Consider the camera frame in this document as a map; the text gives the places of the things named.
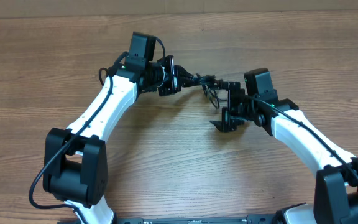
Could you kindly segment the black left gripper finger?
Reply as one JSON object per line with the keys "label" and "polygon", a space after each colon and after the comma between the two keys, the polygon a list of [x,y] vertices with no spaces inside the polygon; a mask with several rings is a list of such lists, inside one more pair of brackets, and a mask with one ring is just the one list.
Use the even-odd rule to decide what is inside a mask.
{"label": "black left gripper finger", "polygon": [[198,79],[181,79],[181,86],[183,88],[189,88],[193,86],[200,86],[202,83]]}
{"label": "black left gripper finger", "polygon": [[186,79],[193,79],[194,75],[189,73],[186,69],[184,69],[182,66],[178,66],[178,75],[181,76],[182,78],[186,78]]}

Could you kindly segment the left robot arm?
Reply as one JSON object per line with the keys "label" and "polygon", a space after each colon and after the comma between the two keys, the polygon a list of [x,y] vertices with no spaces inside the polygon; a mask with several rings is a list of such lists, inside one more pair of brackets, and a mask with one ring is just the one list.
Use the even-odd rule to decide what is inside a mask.
{"label": "left robot arm", "polygon": [[114,223],[115,214],[104,193],[108,184],[106,143],[117,122],[139,95],[157,91],[173,95],[184,87],[206,86],[208,80],[188,73],[173,63],[171,55],[153,60],[153,35],[134,32],[128,51],[109,68],[99,69],[102,89],[85,112],[65,129],[52,128],[45,140],[44,166],[29,190],[29,201],[38,209],[49,210],[34,200],[38,182],[60,201],[55,208],[69,208],[76,223]]}

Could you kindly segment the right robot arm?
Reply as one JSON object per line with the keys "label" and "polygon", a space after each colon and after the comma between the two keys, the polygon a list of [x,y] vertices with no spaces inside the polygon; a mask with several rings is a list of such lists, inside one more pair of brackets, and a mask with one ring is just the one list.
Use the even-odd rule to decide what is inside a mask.
{"label": "right robot arm", "polygon": [[273,215],[248,215],[246,223],[358,223],[358,157],[342,149],[314,127],[288,98],[280,100],[270,71],[258,68],[238,82],[212,79],[206,92],[227,91],[222,118],[213,124],[228,133],[246,121],[263,128],[284,143],[315,177],[314,201],[276,211]]}

